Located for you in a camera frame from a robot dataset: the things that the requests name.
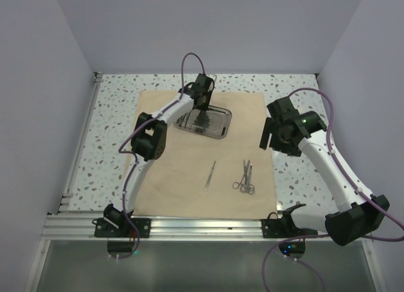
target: white wall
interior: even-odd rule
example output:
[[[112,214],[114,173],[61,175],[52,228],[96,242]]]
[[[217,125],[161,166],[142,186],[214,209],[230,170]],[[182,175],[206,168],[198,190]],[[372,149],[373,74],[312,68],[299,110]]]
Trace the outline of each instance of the white wall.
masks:
[[[58,0],[91,67],[318,73],[360,0]],[[187,69],[199,71],[198,63]]]
[[[0,291],[23,291],[72,162],[92,71],[56,0],[0,0]]]
[[[335,104],[336,143],[404,221],[404,0],[362,0],[319,76]],[[377,236],[403,232],[385,219]],[[389,290],[404,291],[404,243],[376,242]]]

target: metal frame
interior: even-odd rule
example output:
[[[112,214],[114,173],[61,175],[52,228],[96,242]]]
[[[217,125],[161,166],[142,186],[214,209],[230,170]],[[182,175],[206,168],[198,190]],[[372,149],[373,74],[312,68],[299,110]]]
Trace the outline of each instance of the metal frame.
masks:
[[[76,174],[77,174],[77,170],[78,170],[78,168],[77,168],[78,162],[80,161],[81,153],[83,152],[83,144],[87,137],[88,126],[90,125],[91,117],[93,115],[93,106],[95,104],[95,100],[97,99],[98,90],[100,89],[100,85],[102,82],[102,76],[103,76],[103,73],[94,73],[94,86],[92,88],[92,95],[91,95],[90,103],[88,104],[88,110],[86,113],[86,117],[84,119],[84,124],[83,124],[83,127],[81,128],[80,138],[79,138],[76,150],[74,152],[74,160],[70,166],[69,173],[68,173],[68,179],[66,180],[66,184],[63,188],[61,205],[59,206],[60,213],[68,211],[70,198],[73,196],[72,193],[70,193],[70,187],[76,178]]]
[[[371,272],[373,284],[377,292],[388,291],[386,280],[384,279],[383,272],[380,268],[379,261],[377,259],[376,251],[374,248],[374,241],[363,240],[362,246],[364,248],[367,265]]]
[[[25,292],[36,292],[45,265],[46,257],[49,250],[50,240],[40,240],[37,253],[33,259],[30,275],[28,276]]]

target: stainless steel tray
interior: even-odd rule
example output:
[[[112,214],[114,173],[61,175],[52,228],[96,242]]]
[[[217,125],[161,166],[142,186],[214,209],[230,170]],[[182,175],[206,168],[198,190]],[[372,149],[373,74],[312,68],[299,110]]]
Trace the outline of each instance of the stainless steel tray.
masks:
[[[201,134],[215,139],[223,139],[229,129],[232,112],[216,107],[209,106],[207,111],[193,109],[184,114],[175,123],[178,129]]]

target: terrazzo tabletop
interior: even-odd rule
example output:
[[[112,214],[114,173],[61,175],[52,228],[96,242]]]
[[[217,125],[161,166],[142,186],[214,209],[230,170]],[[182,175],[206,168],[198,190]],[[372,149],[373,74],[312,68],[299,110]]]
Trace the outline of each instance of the terrazzo tabletop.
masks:
[[[186,74],[185,81],[194,81],[195,77],[195,74]],[[300,87],[318,89],[312,74],[218,74],[216,79],[215,91],[262,92],[266,104]],[[126,163],[126,155],[120,155],[117,150],[132,131],[140,92],[178,90],[180,87],[180,74],[102,76],[76,175],[70,186],[69,192],[73,196],[68,211],[103,211],[106,205],[117,202],[122,193]],[[319,95],[301,91],[291,99],[300,113],[314,110],[328,124]],[[278,210],[299,201],[336,211],[331,193],[305,155],[289,157],[273,151],[272,157]]]

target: purple wire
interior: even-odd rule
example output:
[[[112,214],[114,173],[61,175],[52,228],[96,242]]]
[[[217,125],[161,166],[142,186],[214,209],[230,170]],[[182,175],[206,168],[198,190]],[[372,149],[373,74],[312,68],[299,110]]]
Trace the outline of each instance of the purple wire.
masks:
[[[128,186],[129,180],[134,172],[134,169],[136,168],[136,165],[138,164],[138,156],[136,155],[136,153],[129,151],[129,150],[124,150],[124,147],[127,145],[127,143],[132,140],[132,138],[135,137],[135,135],[137,135],[137,133],[139,133],[140,130],[142,130],[143,128],[145,128],[148,124],[150,124],[151,122],[157,120],[159,117],[161,117],[164,113],[166,113],[166,111],[168,111],[168,109],[170,109],[171,107],[173,107],[175,104],[179,103],[179,100],[182,98],[183,94],[184,94],[184,90],[185,90],[185,83],[184,83],[184,63],[185,60],[187,58],[187,56],[189,55],[194,55],[195,57],[198,58],[199,62],[202,65],[202,72],[203,74],[205,74],[205,67],[202,63],[201,58],[196,55],[193,52],[188,52],[183,58],[182,58],[182,62],[181,62],[181,94],[179,96],[179,99],[172,102],[170,105],[168,105],[167,107],[165,107],[156,117],[148,119],[146,122],[142,123],[138,128],[136,128],[130,136],[128,136],[126,138],[126,140],[121,144],[121,146],[118,149],[119,153],[122,154],[129,154],[129,155],[133,155],[134,156],[134,163],[133,166],[131,167],[128,175],[126,176],[125,182],[124,182],[124,187],[123,187],[123,193],[122,193],[122,210],[124,211],[124,216],[126,218],[126,220],[128,221],[128,223],[131,225],[131,227],[133,228],[133,230],[136,232],[136,239],[137,239],[137,243],[136,245],[133,247],[132,252],[130,254],[126,254],[123,255],[122,257],[117,257],[118,259],[125,259],[127,257],[130,257],[134,254],[134,252],[138,249],[139,244],[140,244],[140,233],[139,233],[139,229],[134,225],[134,223],[131,221],[130,217],[128,216],[127,212],[126,212],[126,199],[125,199],[125,195],[126,195],[126,187]]]
[[[199,60],[199,63],[201,63],[201,66],[202,66],[202,73],[205,74],[205,67],[204,67],[204,65],[203,65],[203,63],[202,63],[201,58],[200,58],[197,54],[194,54],[193,52],[188,52],[188,53],[182,58],[182,62],[181,62],[181,95],[179,96],[179,99],[181,99],[182,96],[184,95],[184,89],[185,89],[185,87],[184,87],[184,85],[185,85],[185,82],[184,82],[184,64],[185,64],[185,59],[186,59],[187,56],[189,56],[189,55],[193,55],[193,56],[195,56],[195,57]]]
[[[368,198],[362,191],[358,190],[358,185],[354,182],[354,180],[351,179],[349,174],[345,171],[345,169],[342,166],[342,164],[340,163],[339,159],[336,157],[336,154],[332,153],[333,148],[331,146],[331,127],[333,125],[333,120],[334,120],[334,106],[333,106],[333,103],[331,102],[331,99],[325,93],[323,93],[317,89],[308,88],[308,87],[296,89],[296,90],[292,91],[291,93],[289,93],[288,96],[290,97],[294,93],[297,93],[298,91],[302,91],[302,90],[314,91],[314,92],[322,95],[328,102],[328,105],[330,106],[330,123],[328,125],[328,129],[327,129],[327,133],[326,133],[327,148],[330,151],[331,157],[333,158],[338,169],[341,171],[342,175],[346,178],[346,180],[353,187],[353,189],[355,189],[358,192],[358,194],[365,201],[367,201],[370,205],[372,205],[372,207],[377,209],[380,213],[383,213],[387,218],[389,218],[390,220],[395,222],[404,231],[404,224],[400,220],[396,219],[393,215],[391,215],[389,212],[385,211],[383,208],[381,208],[379,205],[377,205],[374,201],[372,201],[370,198]],[[380,240],[382,242],[402,242],[402,241],[404,241],[404,235],[402,237],[398,237],[398,238],[372,237],[372,236],[367,235],[367,236],[364,236],[364,238],[368,238],[370,240]]]
[[[285,240],[281,240],[280,242],[278,242],[278,243],[276,243],[274,246],[272,246],[272,247],[267,251],[267,253],[265,254],[264,260],[263,260],[263,264],[262,264],[262,267],[261,267],[261,277],[262,277],[262,279],[263,279],[263,283],[264,283],[265,290],[267,290],[267,292],[271,292],[270,287],[269,287],[268,284],[266,283],[266,278],[265,278],[265,264],[266,264],[266,261],[268,260],[268,257],[270,256],[271,252],[272,252],[275,248],[277,248],[279,245],[281,245],[281,244],[283,244],[283,243],[287,243],[287,242],[290,242],[290,241],[292,241],[292,240],[300,240],[301,238],[305,238],[305,239],[306,239],[306,238],[324,238],[324,237],[328,237],[328,236],[329,236],[328,234],[322,234],[322,235],[301,235],[301,236],[299,236],[299,237],[286,238]],[[323,291],[327,291],[327,286],[326,286],[326,283],[324,282],[324,279],[321,277],[320,273],[319,273],[315,268],[313,268],[312,266],[310,266],[307,262],[304,262],[303,260],[298,259],[298,260],[296,260],[296,261],[297,261],[298,263],[300,263],[300,264],[302,264],[302,265],[308,267],[310,270],[312,270],[314,273],[316,273],[316,275],[318,276],[318,278],[320,278],[321,285],[323,286]]]

